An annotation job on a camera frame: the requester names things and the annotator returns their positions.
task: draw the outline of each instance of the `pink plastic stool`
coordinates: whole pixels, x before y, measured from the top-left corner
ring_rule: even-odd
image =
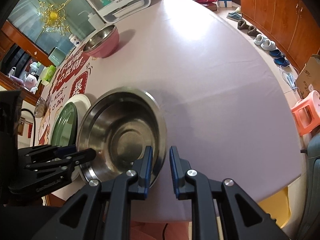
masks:
[[[300,110],[309,110],[311,120],[303,124],[303,112]],[[296,105],[291,108],[291,112],[295,117],[296,125],[300,136],[310,133],[314,128],[320,125],[320,95],[318,91],[313,90],[305,99],[299,100]]]

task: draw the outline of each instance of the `pink bowl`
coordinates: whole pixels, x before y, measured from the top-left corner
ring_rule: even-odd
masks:
[[[92,57],[105,58],[114,53],[119,44],[119,32],[110,25],[96,33],[84,46],[84,53]]]

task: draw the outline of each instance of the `metal screw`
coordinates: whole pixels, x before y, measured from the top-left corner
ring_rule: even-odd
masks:
[[[226,186],[233,186],[235,183],[232,179],[225,179],[223,182]]]
[[[127,176],[129,176],[129,177],[133,177],[137,174],[137,172],[134,170],[127,170],[127,172],[125,174],[127,174]]]
[[[196,176],[196,175],[198,174],[198,172],[195,171],[195,170],[188,170],[188,171],[187,171],[187,174],[188,174],[189,176],[191,176],[191,177],[194,177],[194,176]]]
[[[89,185],[91,187],[95,187],[95,186],[99,185],[99,181],[97,179],[92,179],[89,181]]]

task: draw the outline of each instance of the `tiled floor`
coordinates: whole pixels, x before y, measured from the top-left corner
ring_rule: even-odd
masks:
[[[234,27],[237,31],[244,36],[244,38],[258,51],[261,57],[265,60],[267,65],[269,66],[270,70],[275,75],[276,79],[278,80],[282,91],[287,99],[289,107],[293,107],[298,100],[300,100],[300,96],[298,93],[294,93],[290,86],[284,81],[282,78],[281,71],[279,70],[278,66],[273,62],[273,58],[268,54],[267,51],[264,51],[260,48],[260,46],[256,46],[253,43],[254,37],[251,37],[247,34],[247,30],[238,30],[236,21],[226,18],[228,12],[233,12],[236,9],[237,5],[233,8],[218,8],[218,11],[215,13],[228,22],[232,27]],[[289,66],[284,69],[286,72],[291,72],[294,77],[297,77],[298,74],[292,66]],[[299,141],[300,147],[305,148],[310,141],[311,136],[309,134],[304,135],[303,137],[297,136],[297,140]],[[299,226],[303,206],[305,201],[305,192],[306,192],[306,161],[305,161],[305,154],[301,154],[301,177],[295,180],[292,184],[288,186],[288,195],[289,195],[289,206],[291,210],[291,217],[288,223],[283,227],[284,232],[289,237],[293,237],[297,231]]]

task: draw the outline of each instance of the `gold decorative metalwork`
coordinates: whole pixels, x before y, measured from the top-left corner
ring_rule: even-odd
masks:
[[[64,7],[71,0],[63,4],[50,4],[39,2],[38,12],[41,14],[41,21],[44,23],[43,29],[46,32],[58,32],[62,36],[71,33],[70,26],[66,23],[66,12]]]

